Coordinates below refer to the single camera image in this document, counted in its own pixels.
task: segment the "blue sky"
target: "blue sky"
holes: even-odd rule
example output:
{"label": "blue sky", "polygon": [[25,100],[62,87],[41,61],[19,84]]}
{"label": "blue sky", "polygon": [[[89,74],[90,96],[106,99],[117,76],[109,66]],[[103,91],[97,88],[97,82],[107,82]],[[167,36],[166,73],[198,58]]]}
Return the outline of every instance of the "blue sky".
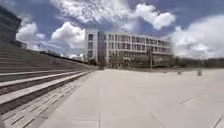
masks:
{"label": "blue sky", "polygon": [[83,30],[96,27],[167,37],[179,56],[224,56],[223,0],[0,0],[0,4],[23,19],[17,38],[31,49],[41,42],[60,53],[81,53]]}

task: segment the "concrete steps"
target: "concrete steps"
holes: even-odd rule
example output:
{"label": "concrete steps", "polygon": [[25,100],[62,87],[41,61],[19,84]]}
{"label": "concrete steps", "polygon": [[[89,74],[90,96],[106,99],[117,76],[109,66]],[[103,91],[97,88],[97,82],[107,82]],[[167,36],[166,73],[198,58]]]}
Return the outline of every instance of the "concrete steps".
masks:
{"label": "concrete steps", "polygon": [[0,84],[2,94],[0,95],[0,113],[4,114],[9,112],[47,92],[82,77],[87,73],[89,72],[76,71],[61,73],[60,75],[48,75],[43,77],[2,82]]}
{"label": "concrete steps", "polygon": [[45,82],[49,82],[54,79],[60,79],[66,76],[71,76],[74,74],[79,73],[80,71],[75,72],[66,72],[66,73],[59,73],[59,74],[53,74],[53,75],[45,75],[45,76],[39,76],[34,78],[26,78],[26,79],[17,79],[13,81],[6,81],[0,83],[0,96],[17,91],[20,89],[28,88],[31,86],[35,86],[38,84],[42,84]]}
{"label": "concrete steps", "polygon": [[2,115],[7,128],[38,128],[91,74],[65,84]]}
{"label": "concrete steps", "polygon": [[52,70],[52,71],[35,71],[35,72],[20,72],[20,73],[1,73],[0,82],[13,81],[18,79],[33,78],[44,75],[53,75],[65,73],[75,70]]}
{"label": "concrete steps", "polygon": [[[74,85],[65,85],[92,70],[95,69],[90,66],[0,42],[0,114],[4,115],[6,127],[27,127],[36,115],[75,88]],[[17,114],[5,116],[30,102],[33,105],[23,107]]]}

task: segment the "cloud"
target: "cloud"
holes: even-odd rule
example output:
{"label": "cloud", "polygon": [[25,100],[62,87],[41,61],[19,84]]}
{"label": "cloud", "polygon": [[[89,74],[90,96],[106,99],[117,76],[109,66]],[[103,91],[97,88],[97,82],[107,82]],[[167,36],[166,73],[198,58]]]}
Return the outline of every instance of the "cloud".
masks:
{"label": "cloud", "polygon": [[157,30],[172,24],[176,17],[171,13],[160,13],[156,11],[153,5],[138,4],[133,14],[134,17],[141,17],[145,21],[151,23]]}
{"label": "cloud", "polygon": [[30,17],[22,17],[16,39],[27,43],[29,49],[39,51],[38,44],[44,41],[45,35],[39,33],[37,24],[31,21]]}
{"label": "cloud", "polygon": [[52,42],[68,44],[71,49],[84,48],[85,30],[65,22],[51,36]]}
{"label": "cloud", "polygon": [[16,5],[16,2],[12,0],[0,0],[0,3],[9,8],[14,8]]}
{"label": "cloud", "polygon": [[153,5],[138,4],[135,10],[131,10],[127,0],[51,0],[51,2],[61,11],[62,17],[73,17],[84,24],[109,22],[116,29],[126,28],[126,23],[130,24],[132,20],[139,22],[138,18],[143,18],[157,30],[169,26],[176,20],[173,14],[160,13]]}
{"label": "cloud", "polygon": [[224,15],[197,20],[169,35],[175,54],[190,58],[224,57]]}

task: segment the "modern building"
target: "modern building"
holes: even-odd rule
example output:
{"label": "modern building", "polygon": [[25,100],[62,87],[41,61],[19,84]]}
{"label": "modern building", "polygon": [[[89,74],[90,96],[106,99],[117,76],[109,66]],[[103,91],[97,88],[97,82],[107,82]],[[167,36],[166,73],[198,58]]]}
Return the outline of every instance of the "modern building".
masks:
{"label": "modern building", "polygon": [[0,43],[11,43],[15,40],[21,20],[0,6]]}
{"label": "modern building", "polygon": [[162,39],[97,29],[85,33],[86,61],[107,67],[168,67],[172,56],[172,43]]}

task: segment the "paved plaza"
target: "paved plaza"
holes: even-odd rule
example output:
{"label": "paved plaza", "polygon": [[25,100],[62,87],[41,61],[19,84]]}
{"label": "paved plaza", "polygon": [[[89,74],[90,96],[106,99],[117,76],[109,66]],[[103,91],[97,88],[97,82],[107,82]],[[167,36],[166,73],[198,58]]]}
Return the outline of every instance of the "paved plaza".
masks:
{"label": "paved plaza", "polygon": [[41,128],[224,128],[224,70],[96,71]]}

